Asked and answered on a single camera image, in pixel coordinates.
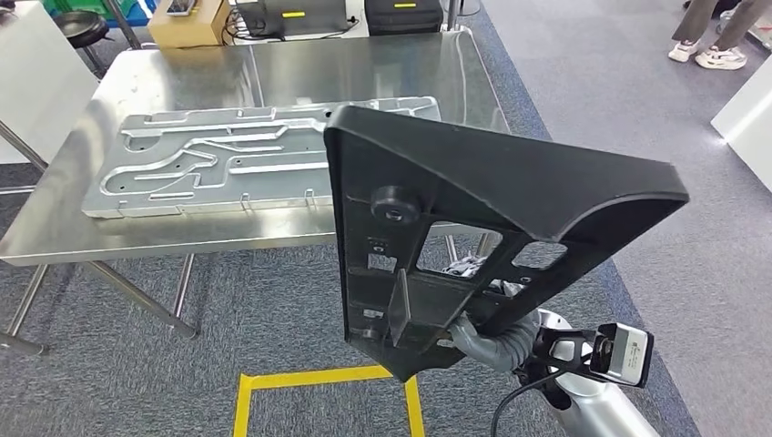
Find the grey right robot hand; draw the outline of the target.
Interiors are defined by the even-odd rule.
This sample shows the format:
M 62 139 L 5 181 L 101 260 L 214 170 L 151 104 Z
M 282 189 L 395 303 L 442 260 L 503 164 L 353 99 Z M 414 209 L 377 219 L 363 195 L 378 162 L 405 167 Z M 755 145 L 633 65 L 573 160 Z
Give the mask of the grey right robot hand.
M 482 266 L 487 257 L 473 255 L 454 261 L 442 270 L 452 276 L 470 278 Z M 493 280 L 488 289 L 501 292 L 505 297 L 515 296 L 523 286 L 500 279 Z M 449 326 L 454 347 L 468 357 L 497 371 L 511 371 L 522 365 L 531 353 L 537 327 L 533 314 L 512 323 L 503 333 L 486 337 L 478 333 L 466 312 L 460 314 Z

